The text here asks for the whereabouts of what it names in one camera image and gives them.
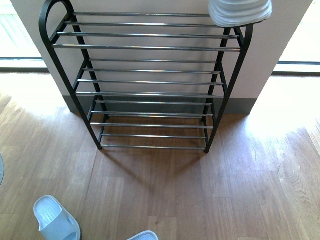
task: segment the hardwood floorboard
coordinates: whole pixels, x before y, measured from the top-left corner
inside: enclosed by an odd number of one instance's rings
[[[267,238],[268,232],[259,206],[252,172],[250,170],[233,172],[228,179],[237,236]]]
[[[116,240],[125,180],[93,177],[79,224],[83,239]]]
[[[229,178],[219,133],[211,151],[200,161],[203,193],[206,197],[229,198]]]
[[[177,218],[175,216],[150,216],[148,229],[160,240],[177,240]]]
[[[150,217],[176,216],[176,160],[169,151],[155,151],[151,160],[151,188],[148,215]]]
[[[238,237],[238,240],[268,240],[269,238],[260,238],[260,237]]]
[[[320,238],[319,101],[308,95],[314,104],[308,109],[303,99],[296,100],[297,93],[308,92],[307,84],[288,90],[300,78],[271,78],[251,115],[223,117],[210,152],[204,154],[97,150],[50,75],[8,74],[7,81],[5,74],[0,76],[0,152],[5,166],[0,239],[43,239],[33,206],[44,195],[56,197],[77,219],[83,240],[126,240],[145,230],[156,232],[160,240]],[[143,121],[156,124],[159,119]],[[198,131],[178,129],[177,134]],[[166,129],[164,134],[176,133]],[[153,146],[157,140],[106,141]],[[160,144],[202,143],[170,139]]]
[[[18,214],[0,214],[0,236],[2,239],[11,239],[18,219]]]
[[[176,161],[177,239],[208,240],[199,154],[172,151]]]
[[[302,240],[275,171],[253,171],[258,200],[270,240]]]
[[[238,240],[230,198],[206,197],[208,239]]]
[[[144,154],[128,154],[130,174],[124,177],[123,194],[119,207],[119,224],[116,239],[130,237],[147,230],[149,196],[154,188],[150,181],[151,163],[154,159]]]

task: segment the curved rack top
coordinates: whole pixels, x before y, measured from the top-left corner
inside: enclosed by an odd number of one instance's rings
[[[69,0],[46,0],[42,6],[40,17],[39,17],[39,31],[40,31],[42,41],[45,45],[50,44],[50,39],[47,32],[47,22],[48,22],[49,13],[53,8],[53,6],[56,5],[57,3],[62,3],[67,11],[67,14],[64,17],[64,20],[74,17],[75,10]]]

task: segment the chrome bar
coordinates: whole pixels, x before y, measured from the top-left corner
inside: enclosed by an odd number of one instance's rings
[[[211,103],[201,102],[156,102],[156,101],[116,101],[116,100],[97,100],[97,104],[156,104],[156,105],[191,105],[191,106],[210,106]]]
[[[89,112],[88,112],[88,114],[87,114],[87,119],[88,119],[89,122],[91,122],[91,119],[92,119],[92,116],[93,116],[92,111],[94,111],[95,108],[96,108],[97,99],[98,99],[98,96],[94,96],[94,98],[93,98],[93,100],[92,100],[92,104],[91,104],[90,109],[89,109]]]
[[[84,60],[83,60],[83,63],[82,63],[81,66],[80,66],[79,72],[78,72],[77,76],[75,77],[75,81],[74,81],[73,86],[72,86],[72,88],[73,88],[74,91],[77,91],[77,89],[78,89],[78,87],[79,87],[79,82],[78,82],[78,80],[79,80],[80,78],[82,78],[82,76],[84,75],[84,73],[85,73],[84,68],[86,68],[87,66],[88,66],[88,60],[87,60],[87,59],[84,59]]]
[[[128,127],[128,128],[167,128],[167,129],[213,129],[213,126],[192,126],[192,125],[157,125],[157,124],[129,124],[129,123],[104,123],[91,122],[93,126],[106,127]]]
[[[171,117],[171,118],[203,118],[212,117],[213,114],[195,114],[195,113],[157,113],[157,112],[129,112],[129,111],[92,111],[93,114],[117,115],[117,116],[134,116],[134,117]]]
[[[142,12],[74,12],[75,16],[110,16],[110,17],[188,17],[210,18],[209,14],[190,13],[142,13]]]
[[[195,60],[156,60],[156,59],[97,59],[90,58],[91,62],[125,62],[125,63],[179,63],[179,64],[216,64],[217,61]]]
[[[104,137],[123,137],[123,138],[161,138],[161,139],[206,139],[205,136],[165,136],[165,135],[133,135],[133,134],[111,134],[103,133]]]
[[[83,68],[86,72],[108,73],[155,73],[155,74],[219,74],[220,71],[178,71],[178,70],[137,70],[137,69],[98,69]]]
[[[134,145],[111,145],[101,144],[103,148],[129,148],[129,149],[170,149],[170,150],[206,150],[205,147],[176,147],[176,146],[134,146]]]
[[[223,95],[192,94],[192,93],[173,93],[173,92],[117,92],[117,91],[99,91],[86,92],[77,91],[78,96],[111,96],[111,97],[176,97],[176,98],[203,98],[203,99],[223,99]]]
[[[110,114],[117,118],[154,118],[154,119],[202,119],[198,116],[155,116],[155,115],[129,115],[129,114]]]
[[[128,33],[89,33],[57,32],[67,37],[109,37],[109,38],[173,38],[173,39],[237,39],[237,35],[202,35],[202,34],[128,34]]]
[[[65,21],[71,26],[93,26],[93,27],[171,27],[171,28],[219,28],[214,24],[186,24],[186,23],[147,23],[147,22],[75,22]]]
[[[55,31],[50,37],[50,43],[55,44],[59,39],[58,32],[64,31],[66,29],[65,21],[70,21],[71,15],[67,12],[67,14],[64,16],[63,20],[60,22],[60,24],[57,26]]]
[[[162,84],[162,85],[200,85],[200,86],[222,86],[222,82],[187,82],[187,81],[115,81],[115,80],[91,80],[79,79],[79,83],[100,84]]]
[[[88,44],[53,44],[54,49],[105,49],[105,50],[163,50],[195,52],[240,52],[239,47],[189,47],[189,46],[108,46]]]

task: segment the black metal frame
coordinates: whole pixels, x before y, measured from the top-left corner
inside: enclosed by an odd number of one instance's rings
[[[47,33],[47,21],[49,13],[52,7],[62,3],[67,14],[58,25],[51,37]],[[186,150],[204,150],[206,153],[209,152],[210,147],[213,143],[214,137],[217,133],[218,127],[221,123],[223,114],[228,104],[229,98],[235,86],[236,80],[239,76],[243,62],[245,60],[247,51],[249,49],[252,35],[253,35],[253,24],[246,25],[245,35],[243,35],[241,28],[225,28],[223,35],[203,35],[203,34],[121,34],[121,33],[85,33],[82,32],[80,26],[142,26],[141,23],[96,23],[96,22],[78,22],[77,16],[139,16],[139,17],[188,17],[188,18],[209,18],[209,15],[205,14],[181,14],[181,13],[93,13],[93,12],[75,12],[72,4],[69,0],[47,0],[41,10],[39,18],[39,31],[43,43],[45,44],[54,64],[57,68],[75,106],[77,107],[80,116],[82,117],[90,135],[93,138],[94,143],[101,149],[102,147],[127,147],[127,148],[157,148],[157,149],[186,149]],[[64,32],[67,26],[72,26],[74,32]],[[165,24],[153,24],[146,23],[145,26],[154,27],[171,27],[171,28],[219,28],[212,24],[182,24],[182,23],[165,23]],[[234,30],[235,35],[231,35],[231,30]],[[57,44],[60,37],[76,37],[78,44]],[[84,37],[135,37],[135,38],[196,38],[196,39],[221,39],[219,47],[185,47],[185,46],[114,46],[114,45],[88,45],[85,43]],[[239,47],[227,47],[229,40],[237,40]],[[73,86],[62,66],[59,57],[56,53],[56,49],[80,49],[83,55],[83,63],[80,66],[76,81]],[[200,60],[158,60],[158,59],[92,59],[89,56],[88,49],[104,49],[104,50],[153,50],[153,51],[205,51],[205,52],[218,52],[216,61],[200,61]],[[237,62],[235,64],[234,71],[231,79],[228,83],[224,68],[223,68],[223,57],[225,52],[239,53]],[[213,71],[200,71],[200,70],[138,70],[138,69],[100,69],[94,68],[92,62],[137,62],[137,63],[197,63],[197,64],[215,64]],[[85,72],[89,72],[91,79],[81,79]],[[121,72],[121,73],[171,73],[171,74],[211,74],[211,82],[181,82],[181,81],[105,81],[98,80],[96,72]],[[220,76],[221,82],[217,82],[218,76]],[[78,87],[80,84],[93,84],[94,92],[79,92]],[[100,84],[102,83],[114,83],[114,84],[149,84],[149,85],[199,85],[209,86],[206,94],[199,93],[172,93],[172,92],[112,92],[102,91]],[[214,95],[215,87],[222,87],[223,95]],[[85,113],[78,96],[94,96],[92,106],[88,112]],[[171,102],[147,102],[147,101],[117,101],[117,100],[105,100],[104,96],[116,96],[116,97],[165,97],[165,98],[179,98],[179,99],[206,99],[205,103],[196,102],[184,102],[184,101],[171,101]],[[223,99],[222,105],[219,109],[216,109],[214,99]],[[203,106],[202,114],[193,113],[154,113],[154,112],[115,112],[108,111],[107,104],[144,104],[150,105],[193,105]],[[99,104],[102,110],[96,110],[96,105]],[[93,114],[104,115],[102,122],[92,122]],[[157,125],[157,124],[127,124],[127,123],[107,123],[107,120],[111,116],[120,117],[144,117],[144,118],[199,118],[202,120],[203,125]],[[213,125],[208,125],[207,118],[212,118]],[[92,126],[101,126],[99,136],[97,137]],[[123,128],[183,128],[183,129],[203,129],[204,136],[166,136],[166,135],[130,135],[130,134],[110,134],[105,133],[106,127],[123,127]],[[176,139],[196,139],[205,140],[205,147],[172,147],[172,146],[134,146],[134,145],[108,145],[101,144],[103,137],[139,137],[139,138],[176,138]]]

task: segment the white wall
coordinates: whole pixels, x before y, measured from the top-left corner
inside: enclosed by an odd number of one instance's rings
[[[39,13],[45,1],[11,0],[11,2],[41,53],[62,95],[68,96],[68,91],[39,34]],[[253,40],[232,98],[258,98],[311,2],[312,0],[273,0],[272,17],[254,26]],[[76,12],[208,13],[208,0],[71,0],[71,3]],[[76,61],[78,56],[75,55],[71,59]],[[69,69],[72,75],[78,70],[78,67]]]

